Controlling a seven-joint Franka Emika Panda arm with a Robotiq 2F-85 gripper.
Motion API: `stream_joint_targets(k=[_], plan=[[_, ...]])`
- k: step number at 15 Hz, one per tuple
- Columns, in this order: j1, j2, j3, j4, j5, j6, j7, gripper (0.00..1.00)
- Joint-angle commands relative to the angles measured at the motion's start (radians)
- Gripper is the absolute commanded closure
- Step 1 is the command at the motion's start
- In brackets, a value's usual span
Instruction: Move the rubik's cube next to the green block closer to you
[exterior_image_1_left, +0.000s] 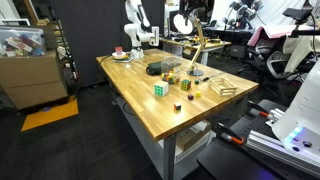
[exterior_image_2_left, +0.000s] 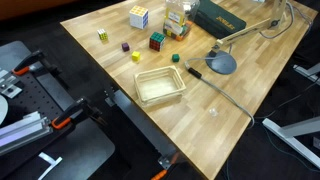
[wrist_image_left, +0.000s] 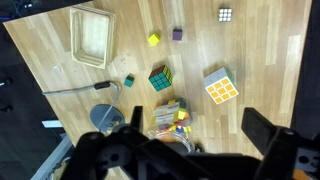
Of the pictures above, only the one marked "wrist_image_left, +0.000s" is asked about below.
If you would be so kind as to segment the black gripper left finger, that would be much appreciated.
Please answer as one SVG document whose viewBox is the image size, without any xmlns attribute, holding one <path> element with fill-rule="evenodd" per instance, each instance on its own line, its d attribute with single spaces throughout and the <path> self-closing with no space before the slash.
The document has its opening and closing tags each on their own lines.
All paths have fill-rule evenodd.
<svg viewBox="0 0 320 180">
<path fill-rule="evenodd" d="M 143 107 L 135 106 L 130 121 L 130 126 L 141 132 L 143 129 Z"/>
</svg>

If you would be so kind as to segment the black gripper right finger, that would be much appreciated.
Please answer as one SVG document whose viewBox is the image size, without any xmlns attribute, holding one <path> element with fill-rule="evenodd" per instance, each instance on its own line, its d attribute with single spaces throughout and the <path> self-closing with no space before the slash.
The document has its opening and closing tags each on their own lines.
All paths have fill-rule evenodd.
<svg viewBox="0 0 320 180">
<path fill-rule="evenodd" d="M 244 109 L 241 129 L 258 151 L 264 155 L 277 128 L 255 108 Z"/>
</svg>

